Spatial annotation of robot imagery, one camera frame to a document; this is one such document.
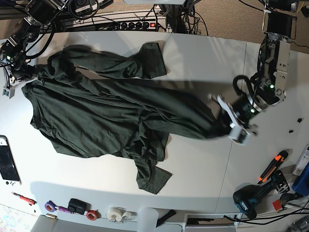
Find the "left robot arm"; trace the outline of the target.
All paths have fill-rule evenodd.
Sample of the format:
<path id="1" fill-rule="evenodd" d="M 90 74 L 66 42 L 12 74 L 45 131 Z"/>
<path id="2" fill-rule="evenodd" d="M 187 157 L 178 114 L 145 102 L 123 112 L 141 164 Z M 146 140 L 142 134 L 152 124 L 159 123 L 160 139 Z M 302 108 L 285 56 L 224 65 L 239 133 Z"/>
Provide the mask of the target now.
<path id="1" fill-rule="evenodd" d="M 248 78 L 238 75 L 233 89 L 238 99 L 229 104 L 220 96 L 212 97 L 220 105 L 218 118 L 212 128 L 213 136 L 255 134 L 250 120 L 286 98 L 286 80 L 292 38 L 293 21 L 297 19 L 297 0 L 263 0 L 262 32 L 265 37 L 257 56 L 256 73 Z"/>

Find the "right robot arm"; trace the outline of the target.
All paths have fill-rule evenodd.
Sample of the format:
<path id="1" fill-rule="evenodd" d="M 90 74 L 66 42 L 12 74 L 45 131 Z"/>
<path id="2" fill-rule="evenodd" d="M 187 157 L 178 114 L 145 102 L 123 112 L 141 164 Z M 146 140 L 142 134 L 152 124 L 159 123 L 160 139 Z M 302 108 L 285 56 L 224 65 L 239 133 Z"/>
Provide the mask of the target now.
<path id="1" fill-rule="evenodd" d="M 66 0 L 31 0 L 25 6 L 26 17 L 17 23 L 12 35 L 0 48 L 6 95 L 17 85 L 36 77 L 35 67 L 28 63 L 42 52 L 28 56 L 27 45 L 38 38 L 43 28 L 48 29 L 53 24 L 67 3 Z"/>

